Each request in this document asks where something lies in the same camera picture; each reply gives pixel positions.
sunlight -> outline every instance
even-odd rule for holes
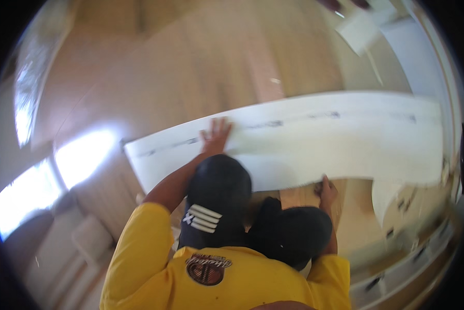
[[[33,210],[48,208],[62,190],[50,162],[44,159],[27,169],[0,192],[0,235],[5,240]]]
[[[68,189],[87,179],[101,164],[114,143],[109,131],[96,131],[62,146],[55,161]]]

person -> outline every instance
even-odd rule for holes
[[[251,179],[225,155],[232,124],[212,120],[202,151],[144,198],[118,240],[100,309],[349,309],[349,263],[337,256],[323,177],[320,206],[282,210],[262,203],[243,225]],[[170,214],[187,195],[179,249],[168,261]],[[298,270],[312,260],[305,279]]]

